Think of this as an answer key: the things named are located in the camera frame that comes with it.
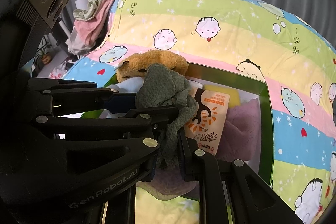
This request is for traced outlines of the yellow fuzzy plush toy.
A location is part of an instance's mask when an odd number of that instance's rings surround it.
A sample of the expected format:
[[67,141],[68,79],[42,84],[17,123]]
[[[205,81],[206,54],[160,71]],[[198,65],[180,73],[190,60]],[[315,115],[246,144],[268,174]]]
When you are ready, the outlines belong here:
[[184,57],[164,50],[149,50],[144,53],[134,53],[121,61],[116,70],[118,82],[123,82],[133,77],[145,77],[149,67],[161,64],[168,69],[185,75],[189,67]]

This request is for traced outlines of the grey green cloth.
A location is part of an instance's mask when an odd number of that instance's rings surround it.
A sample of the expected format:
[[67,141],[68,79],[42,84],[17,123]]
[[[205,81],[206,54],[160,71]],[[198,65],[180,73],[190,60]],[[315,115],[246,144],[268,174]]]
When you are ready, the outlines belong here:
[[175,120],[167,128],[154,134],[160,144],[157,168],[172,170],[178,164],[177,145],[178,131],[194,117],[198,103],[189,94],[191,85],[179,73],[162,64],[151,64],[137,92],[135,105],[137,108],[174,106],[179,110]]

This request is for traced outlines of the green cardboard box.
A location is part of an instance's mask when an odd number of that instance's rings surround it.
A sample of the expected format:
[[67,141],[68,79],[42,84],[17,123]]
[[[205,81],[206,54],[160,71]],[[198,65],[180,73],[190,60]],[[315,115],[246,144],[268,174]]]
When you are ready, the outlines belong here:
[[[186,130],[187,122],[195,118],[203,106],[197,101],[196,93],[210,94],[215,87],[196,88],[191,81],[166,65],[154,63],[149,66],[143,77],[131,77],[123,82],[110,85],[120,93],[136,93],[137,107],[177,106],[178,118],[169,123],[157,135],[160,150],[153,180],[140,183],[159,200],[167,201],[192,191],[196,182],[185,182],[180,173],[178,162],[178,130]],[[214,143],[216,158],[233,161],[240,158],[250,161],[257,148],[261,135],[260,104],[258,99],[250,99],[237,105],[230,98],[224,124],[214,132],[217,139],[208,139]]]

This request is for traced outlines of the pile of clothes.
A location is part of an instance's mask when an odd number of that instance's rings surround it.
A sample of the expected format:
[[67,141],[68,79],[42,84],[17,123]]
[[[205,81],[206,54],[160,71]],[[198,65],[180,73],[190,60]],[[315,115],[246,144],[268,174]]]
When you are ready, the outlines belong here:
[[114,0],[87,0],[85,9],[73,10],[74,28],[66,40],[70,54],[84,56],[97,46],[113,2]]

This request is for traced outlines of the colourful cartoon blanket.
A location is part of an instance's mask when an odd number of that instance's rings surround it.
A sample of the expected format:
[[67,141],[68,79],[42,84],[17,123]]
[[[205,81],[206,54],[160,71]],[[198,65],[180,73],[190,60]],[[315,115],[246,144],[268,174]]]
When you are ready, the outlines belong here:
[[116,0],[102,46],[67,80],[102,87],[134,53],[169,50],[231,73],[226,84],[264,83],[272,108],[272,186],[304,223],[335,193],[335,49],[301,18],[258,0]]

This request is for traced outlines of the purple towel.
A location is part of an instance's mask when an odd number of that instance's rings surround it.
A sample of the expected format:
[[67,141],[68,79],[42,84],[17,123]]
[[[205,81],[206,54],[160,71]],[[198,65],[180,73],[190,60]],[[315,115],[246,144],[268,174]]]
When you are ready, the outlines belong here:
[[[260,135],[258,99],[251,99],[240,106],[229,108],[215,157],[227,162],[235,159],[250,161],[254,157]],[[169,171],[157,169],[151,182],[139,182],[137,186],[155,198],[167,201],[192,191],[198,186],[198,182],[183,181],[180,169],[176,166]]]

